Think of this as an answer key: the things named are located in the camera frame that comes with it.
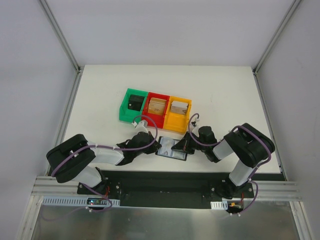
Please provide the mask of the silver VIP card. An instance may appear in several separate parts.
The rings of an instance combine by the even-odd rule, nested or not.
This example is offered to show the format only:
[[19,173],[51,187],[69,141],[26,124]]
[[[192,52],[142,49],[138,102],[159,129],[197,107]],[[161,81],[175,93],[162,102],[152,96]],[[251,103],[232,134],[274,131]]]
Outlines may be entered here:
[[174,156],[174,151],[172,150],[172,145],[166,144],[162,145],[162,147],[157,151],[157,155],[162,157],[172,158]]

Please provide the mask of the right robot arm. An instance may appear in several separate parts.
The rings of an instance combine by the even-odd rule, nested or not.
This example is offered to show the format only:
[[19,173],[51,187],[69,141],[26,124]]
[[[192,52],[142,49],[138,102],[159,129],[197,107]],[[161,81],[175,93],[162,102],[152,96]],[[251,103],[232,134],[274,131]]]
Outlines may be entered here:
[[195,151],[201,151],[214,163],[235,154],[238,162],[234,169],[215,187],[218,196],[232,199],[242,193],[257,168],[264,161],[270,160],[276,148],[270,138],[250,124],[244,123],[226,134],[221,141],[217,141],[210,126],[196,126],[192,131],[187,131],[171,149],[190,155]]

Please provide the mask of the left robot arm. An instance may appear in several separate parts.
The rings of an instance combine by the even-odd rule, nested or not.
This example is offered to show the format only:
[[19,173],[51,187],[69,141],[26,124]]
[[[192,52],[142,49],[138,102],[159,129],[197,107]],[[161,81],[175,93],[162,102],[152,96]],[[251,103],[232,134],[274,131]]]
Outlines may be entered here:
[[89,142],[83,134],[76,134],[49,150],[46,159],[52,169],[51,176],[58,183],[78,182],[96,195],[109,193],[107,179],[98,167],[91,163],[124,166],[142,154],[157,152],[162,145],[147,130],[146,120],[133,123],[136,135],[114,146]]

